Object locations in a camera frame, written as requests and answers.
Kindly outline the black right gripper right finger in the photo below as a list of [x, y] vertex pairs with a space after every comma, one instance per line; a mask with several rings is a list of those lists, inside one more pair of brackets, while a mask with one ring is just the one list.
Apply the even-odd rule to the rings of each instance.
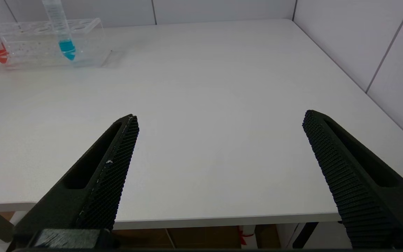
[[303, 130], [354, 249], [403, 249], [403, 177], [329, 116]]

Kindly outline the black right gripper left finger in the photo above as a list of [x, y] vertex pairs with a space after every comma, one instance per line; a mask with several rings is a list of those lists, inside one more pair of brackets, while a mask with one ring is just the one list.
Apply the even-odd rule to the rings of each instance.
[[116, 120], [17, 223], [13, 250], [113, 250], [112, 230], [138, 135], [136, 116]]

